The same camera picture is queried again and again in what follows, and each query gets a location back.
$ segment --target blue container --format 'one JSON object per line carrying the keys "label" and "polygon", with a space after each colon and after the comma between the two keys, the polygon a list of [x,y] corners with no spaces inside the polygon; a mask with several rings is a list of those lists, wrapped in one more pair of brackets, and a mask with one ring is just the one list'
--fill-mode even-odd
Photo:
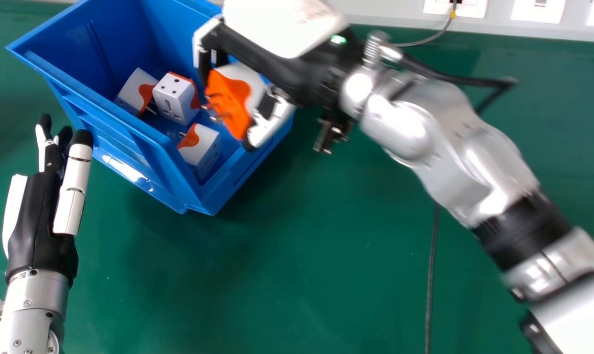
{"label": "blue container", "polygon": [[204,181],[178,153],[187,127],[139,119],[112,101],[133,70],[193,78],[192,36],[220,7],[205,0],[83,0],[7,48],[41,72],[76,128],[95,137],[94,157],[178,213],[216,214],[292,126],[246,152],[207,113],[194,121],[218,130],[223,151]]}

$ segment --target green tabletop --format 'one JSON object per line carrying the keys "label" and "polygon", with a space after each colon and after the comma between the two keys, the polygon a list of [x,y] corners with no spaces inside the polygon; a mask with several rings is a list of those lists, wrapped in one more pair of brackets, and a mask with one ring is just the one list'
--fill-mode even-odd
{"label": "green tabletop", "polygon": [[[36,171],[38,115],[68,123],[43,78],[4,47],[61,9],[0,2],[0,232],[11,175]],[[594,43],[447,33],[412,53],[455,74],[520,80],[483,118],[594,236]],[[173,213],[94,164],[65,352],[422,353],[432,201],[358,130],[335,156],[315,154],[314,114],[298,115],[216,217]],[[5,265],[0,240],[0,298]],[[524,308],[449,215],[435,291],[434,354],[528,353]]]}

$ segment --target black and white robotic hand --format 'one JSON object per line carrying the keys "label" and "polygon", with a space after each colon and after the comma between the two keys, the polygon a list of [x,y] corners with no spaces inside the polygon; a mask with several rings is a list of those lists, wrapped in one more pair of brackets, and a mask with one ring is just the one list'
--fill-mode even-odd
{"label": "black and white robotic hand", "polygon": [[61,352],[68,292],[77,275],[74,237],[83,218],[94,137],[49,115],[35,127],[39,172],[11,180],[2,243],[7,291],[0,301],[0,354]]}
{"label": "black and white robotic hand", "polygon": [[[324,108],[319,152],[331,154],[359,125],[478,237],[528,305],[521,329],[536,353],[594,354],[594,241],[544,195],[513,142],[479,117],[513,80],[439,72],[382,32],[358,40],[323,0],[226,0],[193,43],[201,77],[233,56],[288,103]],[[456,85],[498,90],[474,110]]]}

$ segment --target green indicator light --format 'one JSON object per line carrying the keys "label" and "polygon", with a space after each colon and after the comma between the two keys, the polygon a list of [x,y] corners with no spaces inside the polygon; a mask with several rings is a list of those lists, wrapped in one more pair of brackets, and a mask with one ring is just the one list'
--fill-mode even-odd
{"label": "green indicator light", "polygon": [[336,34],[332,36],[331,42],[335,44],[346,44],[347,38],[344,38],[343,36],[339,36]]}

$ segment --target bolt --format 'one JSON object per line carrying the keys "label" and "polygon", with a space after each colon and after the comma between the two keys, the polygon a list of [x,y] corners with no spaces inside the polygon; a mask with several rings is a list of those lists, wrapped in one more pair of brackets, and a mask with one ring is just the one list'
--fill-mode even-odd
{"label": "bolt", "polygon": [[515,298],[515,300],[517,300],[517,301],[523,301],[526,299],[526,296],[524,295],[524,293],[521,291],[520,288],[511,289],[510,295],[512,295]]}

